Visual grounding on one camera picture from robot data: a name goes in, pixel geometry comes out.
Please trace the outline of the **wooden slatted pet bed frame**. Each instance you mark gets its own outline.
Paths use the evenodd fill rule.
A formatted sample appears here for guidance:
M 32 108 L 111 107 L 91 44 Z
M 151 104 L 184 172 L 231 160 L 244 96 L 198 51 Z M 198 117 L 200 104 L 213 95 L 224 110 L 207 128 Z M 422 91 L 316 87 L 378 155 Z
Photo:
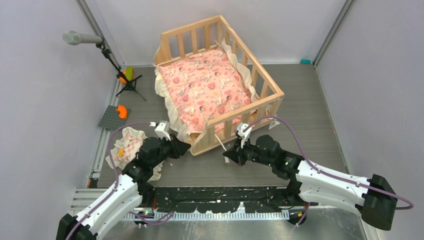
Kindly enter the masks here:
M 236 138 L 240 123 L 271 123 L 284 92 L 222 15 L 160 36 L 155 91 L 193 156 Z

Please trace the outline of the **pink printed cushion with ties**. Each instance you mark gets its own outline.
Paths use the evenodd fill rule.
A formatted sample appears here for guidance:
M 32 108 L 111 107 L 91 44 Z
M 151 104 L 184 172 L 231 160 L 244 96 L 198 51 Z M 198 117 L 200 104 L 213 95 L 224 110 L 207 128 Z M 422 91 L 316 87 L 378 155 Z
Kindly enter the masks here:
M 284 92 L 268 75 L 264 89 L 254 87 L 264 72 L 259 64 L 247 68 L 225 42 L 218 47 L 155 68 L 155 91 L 164 98 L 172 130 L 191 145 L 193 156 L 236 138 L 240 123 L 255 130 L 269 123 Z

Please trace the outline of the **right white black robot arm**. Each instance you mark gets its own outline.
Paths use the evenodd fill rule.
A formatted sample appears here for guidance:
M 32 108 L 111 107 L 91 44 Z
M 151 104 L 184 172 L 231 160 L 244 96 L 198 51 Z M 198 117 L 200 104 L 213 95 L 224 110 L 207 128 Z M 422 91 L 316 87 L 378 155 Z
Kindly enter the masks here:
M 285 198 L 291 205 L 319 203 L 351 212 L 367 224 L 384 231 L 392 228 L 397 199 L 388 181 L 349 175 L 308 163 L 301 155 L 286 151 L 269 135 L 254 144 L 237 139 L 223 156 L 243 166 L 246 162 L 271 167 L 277 177 L 288 180 Z

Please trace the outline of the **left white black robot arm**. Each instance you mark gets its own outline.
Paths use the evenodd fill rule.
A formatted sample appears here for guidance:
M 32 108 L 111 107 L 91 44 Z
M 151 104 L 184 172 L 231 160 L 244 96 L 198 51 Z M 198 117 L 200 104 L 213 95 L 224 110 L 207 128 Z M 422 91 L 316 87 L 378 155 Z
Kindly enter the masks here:
M 148 181 L 154 168 L 168 158 L 180 158 L 190 148 L 174 134 L 169 138 L 146 138 L 135 158 L 100 197 L 77 214 L 67 213 L 60 219 L 56 239 L 102 240 L 136 207 L 148 207 L 153 202 L 154 190 Z

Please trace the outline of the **small checkered ruffled pillow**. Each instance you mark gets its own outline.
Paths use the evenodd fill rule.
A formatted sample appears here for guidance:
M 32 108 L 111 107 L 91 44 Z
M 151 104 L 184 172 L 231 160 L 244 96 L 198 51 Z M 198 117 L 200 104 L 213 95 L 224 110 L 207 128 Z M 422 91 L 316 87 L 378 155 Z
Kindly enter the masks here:
M 123 170 L 136 157 L 136 152 L 139 151 L 147 136 L 144 131 L 130 126 L 125 127 L 121 133 L 122 138 L 114 142 L 111 156 L 115 167 Z

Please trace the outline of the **orange curved toy piece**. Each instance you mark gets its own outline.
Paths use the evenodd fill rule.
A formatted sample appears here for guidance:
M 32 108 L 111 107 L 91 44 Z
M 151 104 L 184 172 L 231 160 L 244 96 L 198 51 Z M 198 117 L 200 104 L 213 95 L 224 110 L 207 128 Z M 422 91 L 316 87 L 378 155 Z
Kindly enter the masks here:
M 127 119 L 128 117 L 128 109 L 123 105 L 118 105 L 116 108 L 116 111 L 118 112 L 118 117 L 120 119 Z

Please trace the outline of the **grey building plate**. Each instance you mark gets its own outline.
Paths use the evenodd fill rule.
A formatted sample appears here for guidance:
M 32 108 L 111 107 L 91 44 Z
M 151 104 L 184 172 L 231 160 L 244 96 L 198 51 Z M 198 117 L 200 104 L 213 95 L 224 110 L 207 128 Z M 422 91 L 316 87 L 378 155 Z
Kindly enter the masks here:
M 108 130 L 116 130 L 117 128 L 123 126 L 127 122 L 131 109 L 126 107 L 128 110 L 127 119 L 121 119 L 118 117 L 118 112 L 116 111 L 117 106 L 109 105 L 106 108 L 103 116 L 101 117 L 97 125 L 98 127 L 108 129 Z

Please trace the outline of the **orange green toy ball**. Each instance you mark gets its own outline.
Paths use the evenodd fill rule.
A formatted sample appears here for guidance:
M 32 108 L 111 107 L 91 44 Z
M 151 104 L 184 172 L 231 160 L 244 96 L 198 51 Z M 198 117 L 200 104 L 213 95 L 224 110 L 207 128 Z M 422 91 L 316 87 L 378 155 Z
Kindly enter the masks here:
M 126 79 L 127 79 L 129 82 L 132 82 L 132 81 L 133 81 L 133 78 L 134 78 L 134 69 L 133 69 L 133 67 L 131 67 L 131 66 L 127 66 L 127 67 L 126 67 L 126 69 L 123 71 L 123 74 L 125 75 Z M 124 78 L 123 78 L 123 77 L 120 77 L 120 78 L 119 78 L 119 81 L 120 81 L 122 84 L 126 84 L 126 83 L 127 83 L 127 82 L 124 80 Z

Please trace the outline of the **teal small block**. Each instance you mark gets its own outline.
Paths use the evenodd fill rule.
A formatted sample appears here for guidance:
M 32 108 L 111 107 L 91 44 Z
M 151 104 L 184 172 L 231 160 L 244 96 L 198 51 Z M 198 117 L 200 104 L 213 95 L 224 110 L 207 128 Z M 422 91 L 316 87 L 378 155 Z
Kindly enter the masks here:
M 311 61 L 310 59 L 301 59 L 301 60 L 300 60 L 300 63 L 301 63 L 301 64 L 307 64 L 307 65 L 309 65 L 309 64 L 311 64 L 311 63 L 312 63 L 312 61 Z

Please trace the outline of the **silver microphone on tripod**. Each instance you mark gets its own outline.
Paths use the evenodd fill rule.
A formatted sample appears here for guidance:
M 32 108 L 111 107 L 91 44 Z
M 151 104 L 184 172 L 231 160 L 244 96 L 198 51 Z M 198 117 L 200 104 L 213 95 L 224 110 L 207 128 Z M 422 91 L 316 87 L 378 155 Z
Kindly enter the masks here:
M 117 75 L 116 75 L 117 78 L 119 80 L 123 79 L 124 81 L 124 87 L 115 96 L 118 97 L 124 91 L 131 91 L 131 92 L 137 93 L 144 101 L 146 101 L 146 98 L 143 97 L 136 89 L 137 80 L 141 78 L 142 75 L 139 75 L 133 80 L 129 80 L 127 76 L 124 74 L 124 72 L 122 71 L 122 68 L 118 64 L 115 64 L 115 62 L 112 60 L 111 58 L 112 52 L 109 48 L 107 48 L 106 42 L 101 36 L 93 35 L 93 34 L 82 34 L 82 33 L 77 33 L 76 31 L 70 30 L 63 33 L 62 39 L 68 45 L 72 45 L 72 46 L 77 46 L 80 44 L 95 44 L 95 46 L 101 50 L 102 55 L 117 70 Z

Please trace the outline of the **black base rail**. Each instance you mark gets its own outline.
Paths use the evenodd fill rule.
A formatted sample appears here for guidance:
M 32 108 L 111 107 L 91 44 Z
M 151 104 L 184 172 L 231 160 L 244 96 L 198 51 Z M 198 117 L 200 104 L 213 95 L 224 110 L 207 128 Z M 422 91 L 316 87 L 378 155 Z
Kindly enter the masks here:
M 213 214 L 235 213 L 239 208 L 245 213 L 276 213 L 301 203 L 293 203 L 284 187 L 233 186 L 233 187 L 154 187 L 140 204 L 161 213 Z

